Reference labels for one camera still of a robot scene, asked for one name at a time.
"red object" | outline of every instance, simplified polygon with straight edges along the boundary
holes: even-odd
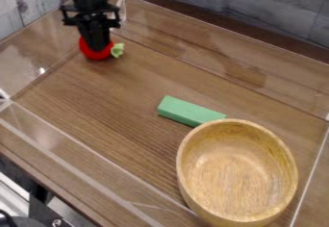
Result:
[[[81,37],[79,40],[79,46],[83,54],[94,61],[103,61],[112,56],[112,49],[116,46],[116,44],[112,42],[109,46],[102,51],[94,51],[89,45],[83,37]]]

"bowl rim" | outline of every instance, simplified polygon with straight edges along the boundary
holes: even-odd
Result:
[[[288,160],[292,163],[292,182],[296,182],[296,184],[292,184],[292,186],[289,187],[289,191],[285,194],[285,197],[283,198],[283,200],[279,202],[279,204],[275,207],[268,209],[264,213],[259,214],[257,216],[252,216],[251,218],[247,218],[245,220],[243,220],[243,219],[241,220],[231,219],[227,216],[219,215],[219,214],[213,213],[209,209],[206,209],[204,207],[204,205],[201,205],[198,203],[198,201],[192,197],[192,194],[189,192],[189,187],[186,186],[184,173],[182,173],[181,158],[182,158],[182,152],[185,150],[188,142],[192,140],[194,135],[198,132],[201,132],[205,128],[208,128],[210,126],[214,126],[217,124],[221,124],[221,123],[241,123],[241,124],[245,124],[248,126],[252,126],[253,128],[261,130],[263,132],[265,132],[272,138],[276,139],[277,145],[283,148],[284,153],[287,154]],[[221,218],[221,219],[229,220],[232,222],[237,222],[237,223],[247,223],[247,222],[252,223],[252,222],[264,221],[264,220],[267,220],[269,218],[273,218],[276,215],[279,215],[287,209],[288,205],[292,202],[295,194],[297,192],[299,168],[297,168],[296,160],[295,160],[295,157],[292,155],[292,152],[291,152],[288,146],[285,145],[285,143],[280,139],[280,137],[268,128],[265,128],[264,126],[261,126],[260,124],[257,124],[255,122],[251,122],[251,121],[247,121],[247,120],[243,120],[243,119],[227,118],[227,119],[210,121],[210,122],[202,124],[201,126],[198,126],[196,129],[193,129],[190,131],[190,133],[186,135],[186,137],[184,138],[184,140],[181,142],[180,152],[178,152],[178,156],[177,156],[177,172],[178,172],[178,180],[180,180],[181,190],[184,189],[185,193],[188,194],[188,197],[198,205],[198,207],[202,209],[202,211],[206,212],[209,215],[212,215],[216,218]]]

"wooden bowl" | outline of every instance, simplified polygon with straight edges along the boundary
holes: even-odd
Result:
[[[220,227],[265,226],[297,190],[297,166],[284,142],[239,119],[209,122],[190,132],[177,168],[189,207]]]

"green sponge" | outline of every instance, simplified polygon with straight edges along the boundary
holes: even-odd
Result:
[[[158,106],[158,113],[192,127],[227,117],[224,113],[214,112],[172,96],[165,96]]]

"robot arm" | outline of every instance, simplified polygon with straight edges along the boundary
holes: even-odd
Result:
[[[79,28],[82,52],[93,60],[109,58],[114,47],[110,29],[121,27],[120,7],[109,0],[74,0],[74,5],[62,6],[61,10],[65,25]],[[114,13],[116,18],[109,19],[106,13]]]

